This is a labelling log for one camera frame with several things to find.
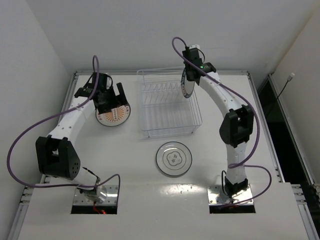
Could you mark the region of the dark green rimmed plate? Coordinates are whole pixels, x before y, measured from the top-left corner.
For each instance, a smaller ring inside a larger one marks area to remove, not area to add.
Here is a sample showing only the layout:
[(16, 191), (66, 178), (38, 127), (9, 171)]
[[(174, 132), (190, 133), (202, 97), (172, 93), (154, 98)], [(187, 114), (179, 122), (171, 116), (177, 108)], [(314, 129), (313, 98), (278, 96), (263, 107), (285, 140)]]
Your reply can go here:
[(188, 99), (192, 96), (195, 88), (195, 82), (194, 81), (189, 81), (187, 79), (187, 72), (186, 69), (183, 69), (182, 75), (181, 75), (181, 81), (180, 81), (180, 86), (181, 86), (181, 92), (182, 95)]

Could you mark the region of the orange sunburst plate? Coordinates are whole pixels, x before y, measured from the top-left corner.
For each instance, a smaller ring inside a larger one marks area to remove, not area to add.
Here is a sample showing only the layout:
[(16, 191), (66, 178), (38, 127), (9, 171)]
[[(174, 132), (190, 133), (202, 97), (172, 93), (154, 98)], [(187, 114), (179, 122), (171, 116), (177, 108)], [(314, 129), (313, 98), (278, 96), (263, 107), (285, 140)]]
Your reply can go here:
[(129, 103), (121, 105), (117, 108), (113, 108), (111, 111), (101, 114), (98, 110), (95, 111), (95, 118), (97, 121), (106, 127), (120, 126), (129, 119), (130, 115), (131, 106)]

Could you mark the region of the white plate flower outline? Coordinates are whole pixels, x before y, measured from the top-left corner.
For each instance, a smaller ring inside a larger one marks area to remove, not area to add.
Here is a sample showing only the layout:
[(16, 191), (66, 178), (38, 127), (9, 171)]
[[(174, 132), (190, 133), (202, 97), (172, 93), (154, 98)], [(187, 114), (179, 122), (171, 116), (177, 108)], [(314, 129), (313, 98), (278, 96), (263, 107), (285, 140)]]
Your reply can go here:
[(170, 178), (185, 175), (191, 168), (193, 156), (190, 149), (178, 141), (162, 144), (156, 152), (155, 164), (158, 170)]

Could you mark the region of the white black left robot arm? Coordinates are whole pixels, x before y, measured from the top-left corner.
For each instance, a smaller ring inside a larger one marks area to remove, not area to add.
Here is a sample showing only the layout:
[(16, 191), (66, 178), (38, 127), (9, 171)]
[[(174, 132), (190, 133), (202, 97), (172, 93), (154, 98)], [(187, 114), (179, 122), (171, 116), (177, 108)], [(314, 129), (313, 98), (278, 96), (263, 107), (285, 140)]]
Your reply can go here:
[(94, 203), (107, 200), (107, 189), (100, 178), (81, 163), (74, 144), (90, 115), (106, 127), (123, 124), (131, 107), (122, 83), (113, 84), (106, 73), (94, 72), (74, 94), (68, 113), (46, 136), (35, 142), (39, 171), (47, 176), (62, 178), (76, 185), (79, 193)]

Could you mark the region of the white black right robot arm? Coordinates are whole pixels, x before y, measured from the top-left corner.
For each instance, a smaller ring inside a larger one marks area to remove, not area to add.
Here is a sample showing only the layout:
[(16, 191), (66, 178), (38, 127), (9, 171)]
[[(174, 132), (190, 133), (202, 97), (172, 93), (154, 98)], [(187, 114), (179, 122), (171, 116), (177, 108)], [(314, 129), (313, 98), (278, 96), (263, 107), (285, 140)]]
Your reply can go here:
[(182, 55), (208, 75), (200, 73), (193, 66), (184, 62), (181, 77), (182, 95), (190, 98), (195, 85), (198, 85), (211, 97), (223, 116), (219, 135), (226, 144), (227, 164), (238, 165), (245, 159), (247, 143), (253, 132), (254, 113), (249, 106), (235, 99), (220, 83), (209, 78), (220, 81), (217, 70), (211, 63), (204, 63), (199, 52), (198, 45), (190, 45), (185, 47)]

